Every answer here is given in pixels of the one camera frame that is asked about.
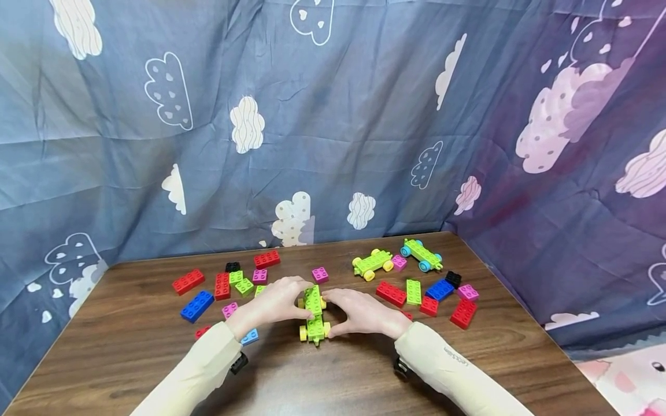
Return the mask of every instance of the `hand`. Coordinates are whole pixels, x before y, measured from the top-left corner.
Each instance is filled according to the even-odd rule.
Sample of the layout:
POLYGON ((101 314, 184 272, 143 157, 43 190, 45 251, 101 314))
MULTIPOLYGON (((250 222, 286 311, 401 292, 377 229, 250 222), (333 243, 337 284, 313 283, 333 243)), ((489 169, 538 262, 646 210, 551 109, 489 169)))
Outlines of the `hand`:
POLYGON ((340 307, 347 320, 330 329, 328 337, 333 338, 344 333, 383 333, 398 339, 407 332, 412 324, 405 315, 395 309, 387 308, 371 295, 351 289, 331 289, 322 292, 327 302, 340 307))
POLYGON ((236 339, 242 339, 252 328, 264 323, 287 319, 312 319, 312 312, 298 308, 294 301, 312 282, 300 276, 288 276, 266 286, 263 292, 247 304, 239 307, 226 320, 236 339))

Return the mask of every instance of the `sleeve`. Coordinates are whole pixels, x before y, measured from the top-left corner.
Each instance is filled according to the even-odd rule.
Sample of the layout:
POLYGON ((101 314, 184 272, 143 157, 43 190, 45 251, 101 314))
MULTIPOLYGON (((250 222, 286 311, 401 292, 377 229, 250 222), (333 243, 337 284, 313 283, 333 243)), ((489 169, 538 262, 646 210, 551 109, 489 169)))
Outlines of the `sleeve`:
POLYGON ((414 373, 469 416, 533 416, 514 396, 454 350, 428 326, 414 322, 396 341, 414 373))
POLYGON ((222 385, 240 348, 224 322, 212 326, 130 416, 189 416, 222 385))

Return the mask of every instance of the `blue building block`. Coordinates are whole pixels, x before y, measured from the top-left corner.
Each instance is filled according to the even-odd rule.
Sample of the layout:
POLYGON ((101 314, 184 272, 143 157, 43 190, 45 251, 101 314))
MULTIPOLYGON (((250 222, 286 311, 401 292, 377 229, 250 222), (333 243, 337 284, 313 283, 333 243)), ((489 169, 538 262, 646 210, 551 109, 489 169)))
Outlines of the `blue building block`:
POLYGON ((194 323, 212 305, 214 299, 210 292, 202 290, 180 311, 180 316, 187 322, 194 323))
POLYGON ((426 296, 429 298, 435 299, 437 302, 441 302, 444 298, 449 296, 454 292, 454 287, 444 279, 438 280, 437 283, 430 286, 430 289, 426 290, 426 296))
POLYGON ((259 333, 256 331, 256 328, 254 328, 252 331, 248 332, 248 334, 240 340, 240 344, 242 346, 245 345, 250 345, 251 343, 258 341, 259 340, 259 333))

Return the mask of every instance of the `wooden table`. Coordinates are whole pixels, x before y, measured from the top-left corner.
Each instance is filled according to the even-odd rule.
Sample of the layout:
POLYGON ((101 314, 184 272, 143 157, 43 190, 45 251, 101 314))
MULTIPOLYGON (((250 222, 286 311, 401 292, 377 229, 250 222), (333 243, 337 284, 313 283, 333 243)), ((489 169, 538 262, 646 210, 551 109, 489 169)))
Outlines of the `wooden table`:
MULTIPOLYGON (((416 236, 444 257, 444 270, 461 274, 480 293, 479 309, 466 331, 449 322, 457 302, 450 296, 430 318, 405 306, 446 338, 478 367, 525 403, 536 415, 614 415, 615 412, 566 358, 560 348, 474 253, 456 236, 416 236)), ((354 276, 351 261, 373 248, 398 253, 403 238, 381 238, 279 249, 282 263, 268 269, 269 282, 282 276, 312 277, 324 266, 330 281, 322 288, 345 287, 374 293, 387 280, 404 287, 407 276, 424 289, 441 273, 423 274, 410 258, 403 272, 382 270, 368 283, 354 276)), ((180 361, 194 332, 222 318, 216 302, 194 324, 179 316, 197 291, 178 297, 173 280, 200 268, 206 281, 197 290, 212 291, 215 273, 239 261, 246 272, 257 252, 235 252, 147 260, 109 270, 72 319, 6 416, 128 415, 180 361)), ((232 300, 240 299, 233 290, 232 300)), ((336 308, 324 317, 344 320, 336 308)), ((195 411, 196 415, 461 415, 445 397, 418 379, 403 382, 392 371, 395 350, 380 335, 352 335, 319 348, 298 340, 299 321, 260 327, 260 340, 244 348, 250 359, 238 375, 195 411)))

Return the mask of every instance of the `blue fabric backdrop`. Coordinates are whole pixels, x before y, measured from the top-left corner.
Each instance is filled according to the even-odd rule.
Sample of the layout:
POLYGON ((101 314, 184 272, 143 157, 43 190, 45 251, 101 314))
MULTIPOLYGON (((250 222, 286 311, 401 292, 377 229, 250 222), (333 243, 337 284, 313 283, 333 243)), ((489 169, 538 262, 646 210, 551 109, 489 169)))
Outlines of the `blue fabric backdrop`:
POLYGON ((0 410, 111 265, 457 232, 666 341, 666 1, 0 2, 0 410))

